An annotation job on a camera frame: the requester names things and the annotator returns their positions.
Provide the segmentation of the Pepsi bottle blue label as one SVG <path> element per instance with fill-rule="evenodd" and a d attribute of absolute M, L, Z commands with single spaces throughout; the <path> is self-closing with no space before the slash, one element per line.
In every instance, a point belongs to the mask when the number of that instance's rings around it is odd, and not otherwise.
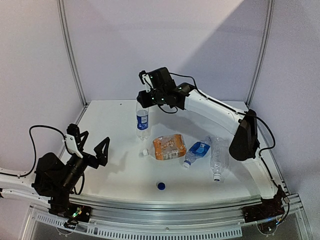
<path fill-rule="evenodd" d="M 141 104 L 136 102 L 136 135 L 144 141 L 150 137 L 151 128 L 149 127 L 149 109 L 143 108 Z"/>

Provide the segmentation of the blue Pepsi bottle cap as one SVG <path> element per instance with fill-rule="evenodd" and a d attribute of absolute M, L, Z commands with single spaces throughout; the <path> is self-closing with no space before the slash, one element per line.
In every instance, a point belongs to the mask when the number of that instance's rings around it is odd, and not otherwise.
<path fill-rule="evenodd" d="M 157 187 L 158 190 L 163 191 L 166 188 L 166 185 L 163 182 L 158 182 L 156 184 L 156 187 Z"/>

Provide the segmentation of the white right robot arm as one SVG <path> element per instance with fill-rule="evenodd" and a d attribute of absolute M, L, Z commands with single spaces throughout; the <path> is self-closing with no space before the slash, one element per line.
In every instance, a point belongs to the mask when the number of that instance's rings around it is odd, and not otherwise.
<path fill-rule="evenodd" d="M 195 82 L 177 85 L 172 75 L 166 67 L 141 71 L 138 76 L 145 90 L 138 93 L 137 101 L 144 109 L 167 105 L 196 113 L 232 134 L 228 152 L 235 160 L 242 162 L 252 176 L 261 198 L 266 200 L 259 206 L 258 213 L 262 218 L 269 218 L 278 210 L 278 203 L 273 198 L 279 185 L 262 155 L 270 148 L 261 148 L 258 140 L 258 122 L 263 124 L 264 121 L 252 109 L 240 110 L 206 95 Z"/>

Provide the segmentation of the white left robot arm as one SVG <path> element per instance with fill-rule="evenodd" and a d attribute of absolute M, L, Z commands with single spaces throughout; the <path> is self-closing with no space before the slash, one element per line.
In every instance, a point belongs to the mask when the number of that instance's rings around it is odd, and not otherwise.
<path fill-rule="evenodd" d="M 82 206 L 74 206 L 69 197 L 79 195 L 75 186 L 80 178 L 84 178 L 87 167 L 97 169 L 108 163 L 110 138 L 107 136 L 93 149 L 95 155 L 84 152 L 84 145 L 89 136 L 88 131 L 68 129 L 64 136 L 64 143 L 70 159 L 63 163 L 54 153 L 46 153 L 38 159 L 35 168 L 35 179 L 31 187 L 43 197 L 49 197 L 49 213 L 61 217 L 75 219 L 83 211 Z"/>

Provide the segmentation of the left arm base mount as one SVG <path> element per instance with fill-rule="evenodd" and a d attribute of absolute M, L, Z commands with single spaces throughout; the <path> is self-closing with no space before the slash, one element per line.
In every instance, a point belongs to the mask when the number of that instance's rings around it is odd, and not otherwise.
<path fill-rule="evenodd" d="M 51 197 L 48 203 L 50 214 L 66 219 L 63 224 L 64 228 L 74 230 L 79 222 L 88 223 L 90 221 L 92 207 L 71 203 L 68 194 Z"/>

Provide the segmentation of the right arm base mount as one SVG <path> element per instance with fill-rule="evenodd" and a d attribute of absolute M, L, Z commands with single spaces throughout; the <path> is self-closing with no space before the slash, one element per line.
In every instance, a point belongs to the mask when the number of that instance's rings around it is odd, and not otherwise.
<path fill-rule="evenodd" d="M 241 208 L 245 223 L 256 223 L 258 231 L 265 235 L 274 235 L 289 215 L 290 200 L 281 185 L 271 199 L 261 198 L 261 203 Z"/>

